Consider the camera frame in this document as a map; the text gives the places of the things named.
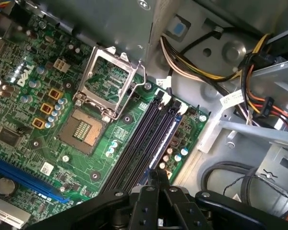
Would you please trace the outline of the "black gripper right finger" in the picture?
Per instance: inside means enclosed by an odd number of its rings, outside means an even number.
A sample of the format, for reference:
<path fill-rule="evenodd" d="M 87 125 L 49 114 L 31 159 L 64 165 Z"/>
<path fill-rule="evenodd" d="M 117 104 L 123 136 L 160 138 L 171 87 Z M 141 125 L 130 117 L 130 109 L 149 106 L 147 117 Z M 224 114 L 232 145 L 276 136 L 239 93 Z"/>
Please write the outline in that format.
<path fill-rule="evenodd" d="M 198 192 L 188 198 L 169 185 L 166 171 L 159 171 L 159 207 L 167 208 L 170 220 L 183 230 L 279 230 L 281 218 L 216 192 Z"/>

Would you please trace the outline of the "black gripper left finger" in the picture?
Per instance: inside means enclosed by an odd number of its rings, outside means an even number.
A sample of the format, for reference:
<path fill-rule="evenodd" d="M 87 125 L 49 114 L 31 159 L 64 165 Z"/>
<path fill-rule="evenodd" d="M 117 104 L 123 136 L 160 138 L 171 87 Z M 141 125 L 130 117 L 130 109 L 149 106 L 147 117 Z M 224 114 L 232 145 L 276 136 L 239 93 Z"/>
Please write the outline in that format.
<path fill-rule="evenodd" d="M 138 193 L 114 189 L 28 227 L 30 230 L 157 229 L 158 171 Z"/>

